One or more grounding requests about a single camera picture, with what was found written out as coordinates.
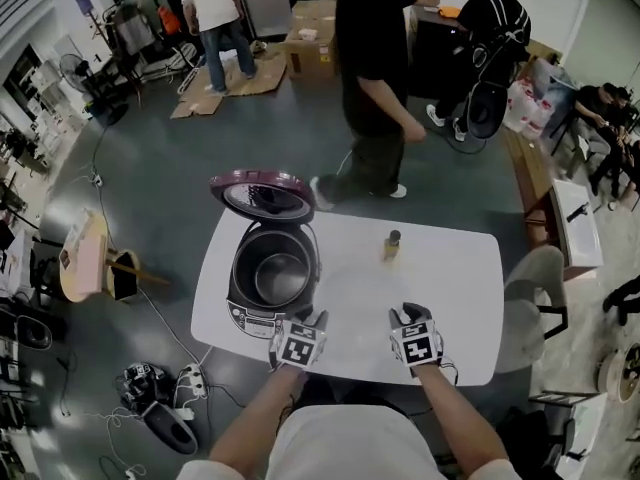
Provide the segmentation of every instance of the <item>glove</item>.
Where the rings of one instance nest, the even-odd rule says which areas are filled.
[[[389,310],[391,349],[396,358],[411,368],[420,364],[442,361],[444,343],[436,331],[431,311],[418,304],[405,302],[402,311],[410,323],[404,324],[395,309]]]
[[[302,313],[295,313],[283,320],[280,330],[271,339],[269,363],[272,370],[277,370],[283,364],[308,370],[324,351],[329,313],[313,311],[301,321]]]

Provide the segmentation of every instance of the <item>rice cooker lid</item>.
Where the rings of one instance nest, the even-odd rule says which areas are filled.
[[[307,224],[314,197],[308,185],[279,171],[233,171],[210,181],[211,193],[231,211],[259,222]]]

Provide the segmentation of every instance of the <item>rice cooker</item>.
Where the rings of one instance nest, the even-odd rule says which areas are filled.
[[[271,339],[285,316],[304,321],[313,312],[321,270],[310,226],[313,193],[283,172],[233,171],[213,178],[210,187],[250,221],[231,265],[229,315],[244,333]]]

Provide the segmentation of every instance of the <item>power strip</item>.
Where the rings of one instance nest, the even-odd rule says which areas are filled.
[[[200,366],[196,363],[188,364],[184,369],[183,379],[189,379],[193,396],[204,397],[207,393],[204,387],[204,378]]]

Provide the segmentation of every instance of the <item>small bottle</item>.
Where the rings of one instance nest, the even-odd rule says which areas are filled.
[[[400,231],[394,230],[389,235],[389,238],[385,239],[382,261],[393,261],[395,259],[400,250],[400,238],[402,238]]]

